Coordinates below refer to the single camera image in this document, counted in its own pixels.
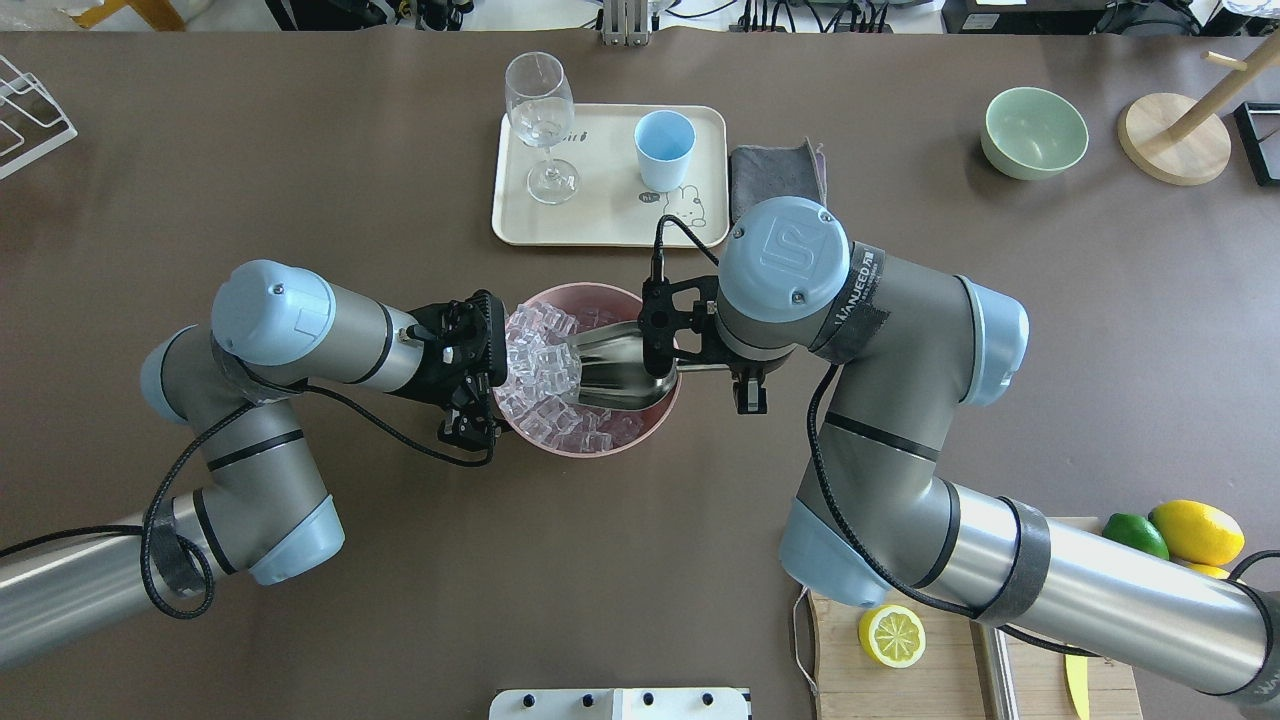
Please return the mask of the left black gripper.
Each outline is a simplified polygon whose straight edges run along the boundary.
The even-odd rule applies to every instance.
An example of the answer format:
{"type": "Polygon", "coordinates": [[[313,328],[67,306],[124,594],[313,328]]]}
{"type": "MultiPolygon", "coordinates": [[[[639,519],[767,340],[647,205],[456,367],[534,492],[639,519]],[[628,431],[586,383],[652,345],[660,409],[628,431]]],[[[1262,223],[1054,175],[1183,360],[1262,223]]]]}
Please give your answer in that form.
{"type": "Polygon", "coordinates": [[[498,423],[492,389],[507,382],[506,309],[490,291],[430,304],[410,313],[404,337],[422,345],[404,397],[445,413],[439,441],[456,448],[490,448],[498,423]]]}

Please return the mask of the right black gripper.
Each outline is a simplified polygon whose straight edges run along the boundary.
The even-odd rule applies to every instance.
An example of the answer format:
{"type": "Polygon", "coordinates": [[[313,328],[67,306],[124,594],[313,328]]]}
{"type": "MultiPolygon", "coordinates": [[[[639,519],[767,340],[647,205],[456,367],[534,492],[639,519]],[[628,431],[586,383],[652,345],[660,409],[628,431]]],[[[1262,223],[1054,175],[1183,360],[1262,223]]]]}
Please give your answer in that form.
{"type": "Polygon", "coordinates": [[[640,333],[643,366],[653,378],[677,372],[723,368],[733,378],[733,401],[740,415],[768,413],[767,360],[732,348],[730,333],[718,322],[719,279],[700,275],[689,281],[645,279],[640,333]]]}

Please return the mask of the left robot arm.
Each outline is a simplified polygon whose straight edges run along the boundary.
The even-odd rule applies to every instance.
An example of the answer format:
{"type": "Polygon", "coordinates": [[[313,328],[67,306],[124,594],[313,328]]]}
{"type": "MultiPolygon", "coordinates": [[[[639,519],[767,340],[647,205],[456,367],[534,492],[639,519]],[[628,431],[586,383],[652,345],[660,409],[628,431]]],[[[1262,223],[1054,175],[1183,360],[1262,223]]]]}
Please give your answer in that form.
{"type": "Polygon", "coordinates": [[[300,266],[236,268],[210,323],[141,368],[154,411],[193,432],[145,509],[3,551],[3,666],[146,609],[196,619],[238,571],[271,585],[332,559],[346,533],[296,397],[334,400],[438,461],[489,464],[504,324],[486,290],[403,311],[300,266]]]}

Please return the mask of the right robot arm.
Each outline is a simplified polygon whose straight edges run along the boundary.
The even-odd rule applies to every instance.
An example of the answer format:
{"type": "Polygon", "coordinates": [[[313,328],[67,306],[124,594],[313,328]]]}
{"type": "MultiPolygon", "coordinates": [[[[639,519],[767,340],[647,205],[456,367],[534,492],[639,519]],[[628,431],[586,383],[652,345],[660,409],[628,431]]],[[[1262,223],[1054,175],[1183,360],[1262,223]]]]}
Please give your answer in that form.
{"type": "Polygon", "coordinates": [[[741,414],[795,350],[827,363],[806,410],[810,465],[782,550],[800,583],[859,603],[858,584],[1034,647],[1108,657],[1277,716],[1277,594],[1213,579],[934,473],[956,410],[993,404],[1027,351],[1006,295],[850,240],[810,199],[742,214],[714,275],[672,282],[657,222],[643,363],[723,366],[741,414]]]}

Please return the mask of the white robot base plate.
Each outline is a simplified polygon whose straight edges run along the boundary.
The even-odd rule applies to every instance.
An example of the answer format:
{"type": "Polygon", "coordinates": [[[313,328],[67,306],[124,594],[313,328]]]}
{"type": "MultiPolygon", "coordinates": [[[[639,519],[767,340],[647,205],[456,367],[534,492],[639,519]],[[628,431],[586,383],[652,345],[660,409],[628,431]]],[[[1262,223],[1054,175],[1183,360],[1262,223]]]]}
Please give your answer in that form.
{"type": "Polygon", "coordinates": [[[490,703],[489,719],[753,719],[748,689],[641,687],[508,689],[490,703]]]}

